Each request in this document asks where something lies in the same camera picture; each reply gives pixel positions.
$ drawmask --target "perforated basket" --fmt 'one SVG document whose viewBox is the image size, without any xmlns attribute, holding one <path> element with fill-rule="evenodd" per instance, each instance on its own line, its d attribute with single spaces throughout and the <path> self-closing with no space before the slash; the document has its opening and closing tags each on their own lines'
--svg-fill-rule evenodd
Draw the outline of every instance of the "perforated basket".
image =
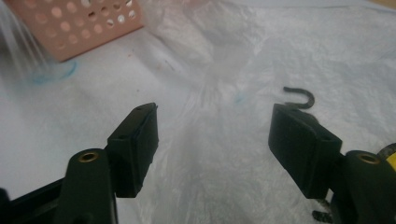
<svg viewBox="0 0 396 224">
<path fill-rule="evenodd" d="M 58 61 L 142 27 L 136 0 L 6 0 L 6 3 Z"/>
</svg>

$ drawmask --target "black hook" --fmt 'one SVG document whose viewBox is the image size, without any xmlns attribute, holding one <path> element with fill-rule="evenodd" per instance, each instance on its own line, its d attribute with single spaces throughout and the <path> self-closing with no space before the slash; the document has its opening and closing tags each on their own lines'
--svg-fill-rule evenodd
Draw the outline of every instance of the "black hook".
<svg viewBox="0 0 396 224">
<path fill-rule="evenodd" d="M 309 109 L 315 104 L 314 94 L 312 94 L 310 91 L 306 91 L 306 90 L 299 89 L 299 88 L 290 88 L 290 87 L 284 87 L 283 91 L 292 92 L 292 93 L 300 93 L 300 94 L 304 94 L 308 97 L 308 102 L 305 104 L 286 102 L 285 105 L 291 105 L 291 106 L 299 108 L 299 109 Z"/>
</svg>

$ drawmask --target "white fabric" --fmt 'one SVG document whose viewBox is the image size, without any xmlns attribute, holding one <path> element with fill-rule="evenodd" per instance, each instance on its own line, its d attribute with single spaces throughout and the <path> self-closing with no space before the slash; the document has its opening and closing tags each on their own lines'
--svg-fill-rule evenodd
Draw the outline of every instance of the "white fabric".
<svg viewBox="0 0 396 224">
<path fill-rule="evenodd" d="M 160 146 L 138 197 L 118 200 L 120 223 L 316 223 L 323 209 L 268 148 L 273 104 L 305 101 L 284 86 L 312 91 L 307 112 L 343 153 L 396 142 L 396 14 L 253 3 L 142 2 L 145 29 L 59 73 L 14 77 L 3 55 L 1 187 L 15 199 L 57 180 L 155 102 Z"/>
</svg>

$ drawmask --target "basket hole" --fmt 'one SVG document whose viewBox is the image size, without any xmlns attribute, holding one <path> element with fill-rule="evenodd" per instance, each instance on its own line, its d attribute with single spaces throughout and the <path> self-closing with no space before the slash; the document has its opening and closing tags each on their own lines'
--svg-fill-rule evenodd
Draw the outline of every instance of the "basket hole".
<svg viewBox="0 0 396 224">
<path fill-rule="evenodd" d="M 35 20 L 36 20 L 38 23 L 41 23 L 41 24 L 44 24 L 44 23 L 46 23 L 47 21 L 49 21 L 49 19 L 47 18 L 47 16 L 46 16 L 45 14 L 43 14 L 43 13 L 36 13 L 36 14 L 35 14 Z"/>
<path fill-rule="evenodd" d="M 69 12 L 71 12 L 71 13 L 77 12 L 76 4 L 74 4 L 74 3 L 72 3 L 72 2 L 68 2 L 68 3 L 66 4 L 66 7 L 67 7 L 67 10 L 69 10 Z"/>
<path fill-rule="evenodd" d="M 83 31 L 81 31 L 81 36 L 82 36 L 83 38 L 85 38 L 85 39 L 88 39 L 88 38 L 91 37 L 91 33 L 90 33 L 90 31 L 88 31 L 88 30 L 83 30 Z"/>
<path fill-rule="evenodd" d="M 29 8 L 34 8 L 34 7 L 37 6 L 37 1 L 36 0 L 25 0 L 24 3 Z"/>
<path fill-rule="evenodd" d="M 52 16 L 55 18 L 62 17 L 62 10 L 59 7 L 53 7 L 50 12 L 52 13 Z"/>
<path fill-rule="evenodd" d="M 131 7 L 134 2 L 132 0 L 126 0 L 125 6 Z"/>
<path fill-rule="evenodd" d="M 81 0 L 81 4 L 84 7 L 90 7 L 92 5 L 92 2 L 91 2 L 91 0 Z"/>
<path fill-rule="evenodd" d="M 57 49 L 64 49 L 66 47 L 66 44 L 62 40 L 56 41 L 56 48 Z"/>
<path fill-rule="evenodd" d="M 90 12 L 88 14 L 88 19 L 90 19 L 90 21 L 96 21 L 96 13 L 95 12 Z"/>
<path fill-rule="evenodd" d="M 117 20 L 119 21 L 119 23 L 125 23 L 125 17 L 122 16 L 122 15 L 119 15 L 119 16 L 117 17 Z"/>
<path fill-rule="evenodd" d="M 121 9 L 121 4 L 116 2 L 116 3 L 114 3 L 113 7 L 114 7 L 114 9 L 116 9 L 118 11 Z"/>
<path fill-rule="evenodd" d="M 93 26 L 93 30 L 97 33 L 97 34 L 101 34 L 103 32 L 103 28 L 100 24 L 96 24 L 95 26 Z"/>
<path fill-rule="evenodd" d="M 77 36 L 76 36 L 76 35 L 70 35 L 70 36 L 69 36 L 69 42 L 70 42 L 71 44 L 77 44 L 77 42 L 78 42 Z"/>
<path fill-rule="evenodd" d="M 47 35 L 48 37 L 55 37 L 57 34 L 56 34 L 56 31 L 55 31 L 54 29 L 52 29 L 52 28 L 47 28 L 47 29 L 46 29 L 46 35 Z"/>
<path fill-rule="evenodd" d="M 113 28 L 114 27 L 114 21 L 113 20 L 107 20 L 106 24 L 107 24 L 108 28 Z"/>
<path fill-rule="evenodd" d="M 70 31 L 70 24 L 67 21 L 63 21 L 61 23 L 61 29 L 65 32 L 69 32 Z"/>
<path fill-rule="evenodd" d="M 81 17 L 75 17 L 75 24 L 81 27 L 84 25 L 84 20 Z"/>
<path fill-rule="evenodd" d="M 134 12 L 134 10 L 132 10 L 128 13 L 128 17 L 131 19 L 134 19 L 136 17 L 136 13 Z"/>
<path fill-rule="evenodd" d="M 108 11 L 107 7 L 102 7 L 102 9 L 100 9 L 100 12 L 104 16 L 108 16 L 108 14 L 110 14 L 110 12 Z"/>
</svg>

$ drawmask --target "blue mark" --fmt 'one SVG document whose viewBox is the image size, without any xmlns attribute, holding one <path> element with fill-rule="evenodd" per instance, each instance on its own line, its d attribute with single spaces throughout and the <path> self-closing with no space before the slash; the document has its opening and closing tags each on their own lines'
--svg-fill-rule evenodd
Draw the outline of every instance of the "blue mark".
<svg viewBox="0 0 396 224">
<path fill-rule="evenodd" d="M 51 63 L 48 69 L 42 73 L 33 72 L 32 81 L 37 85 L 43 85 L 51 81 L 63 80 L 75 74 L 78 67 L 76 61 L 68 63 Z"/>
</svg>

